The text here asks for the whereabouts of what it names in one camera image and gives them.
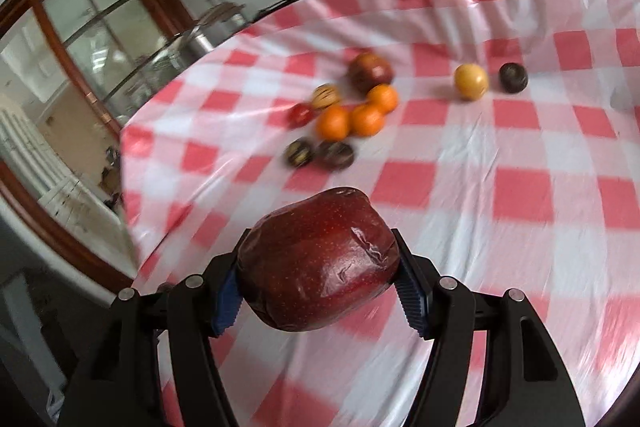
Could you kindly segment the dark red apple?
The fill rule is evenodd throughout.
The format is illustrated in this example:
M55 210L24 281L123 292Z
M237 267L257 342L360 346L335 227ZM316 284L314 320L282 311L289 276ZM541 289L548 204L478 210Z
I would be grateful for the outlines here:
M395 72L384 57L367 51L359 53L350 61L347 77L356 91L367 94L380 84L391 84Z
M322 329L386 291L395 236L355 187L334 187L260 219L238 251L243 299L285 332Z

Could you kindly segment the dark purple passion fruit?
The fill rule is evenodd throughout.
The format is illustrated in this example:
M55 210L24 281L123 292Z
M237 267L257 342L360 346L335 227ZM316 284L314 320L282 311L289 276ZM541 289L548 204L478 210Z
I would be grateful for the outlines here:
M284 151L284 160L292 168L302 168L314 160L314 143L307 138L296 139Z
M354 148L343 141L323 141L316 150L318 163L329 170L344 170L350 167L356 158Z

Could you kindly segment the orange tangerine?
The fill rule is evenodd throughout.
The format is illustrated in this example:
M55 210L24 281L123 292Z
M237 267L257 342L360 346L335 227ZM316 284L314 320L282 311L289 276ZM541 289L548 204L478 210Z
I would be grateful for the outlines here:
M317 118L316 135L322 141L343 141L350 133L350 113L346 107L331 105Z
M350 129L359 138L376 135L384 126L385 114L376 105L361 104L350 112Z
M393 86L381 83L366 95L367 103L375 106L381 113L392 113L399 104L399 95Z

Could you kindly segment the dark small passion fruit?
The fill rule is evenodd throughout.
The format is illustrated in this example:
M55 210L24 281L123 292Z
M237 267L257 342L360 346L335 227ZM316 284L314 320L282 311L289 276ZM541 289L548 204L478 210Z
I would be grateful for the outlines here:
M520 63L504 63L499 68L498 78L503 90L508 93L520 93L528 86L528 72Z

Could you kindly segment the red white checkered tablecloth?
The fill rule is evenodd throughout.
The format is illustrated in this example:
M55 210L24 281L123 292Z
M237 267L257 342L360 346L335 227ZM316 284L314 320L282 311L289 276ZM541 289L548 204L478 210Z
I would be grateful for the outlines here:
M370 50L398 107L347 169L285 165L286 114ZM503 90L504 63L528 86ZM483 98L454 87L482 66ZM520 288L588 425L639 362L639 0L302 0L172 80L122 132L124 199L152 293L262 216L334 186L473 291Z

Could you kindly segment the small red tomato on table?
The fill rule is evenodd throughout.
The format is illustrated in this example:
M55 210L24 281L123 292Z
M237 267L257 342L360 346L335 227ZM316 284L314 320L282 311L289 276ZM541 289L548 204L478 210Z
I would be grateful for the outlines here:
M290 128L307 126L314 119L314 108L308 103L297 103L286 114L286 121Z

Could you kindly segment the striped yellow pepino melon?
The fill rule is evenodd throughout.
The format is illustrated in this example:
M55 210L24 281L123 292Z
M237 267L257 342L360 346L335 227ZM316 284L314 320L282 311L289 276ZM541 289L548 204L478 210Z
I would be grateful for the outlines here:
M342 101L340 90L334 84L325 83L314 89L310 105L314 110L323 110Z

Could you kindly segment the silver rice cooker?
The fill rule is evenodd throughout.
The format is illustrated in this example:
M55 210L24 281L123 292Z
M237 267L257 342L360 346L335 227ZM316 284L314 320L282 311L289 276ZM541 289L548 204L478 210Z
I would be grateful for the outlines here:
M207 10L178 39L178 50L200 58L248 25L244 4L221 2Z

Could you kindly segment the wooden glass door frame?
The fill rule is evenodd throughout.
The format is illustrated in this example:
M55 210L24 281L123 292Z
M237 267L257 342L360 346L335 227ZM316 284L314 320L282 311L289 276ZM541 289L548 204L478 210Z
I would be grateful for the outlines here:
M55 260L108 291L137 274L120 134L176 75L180 0L1 5L1 199Z

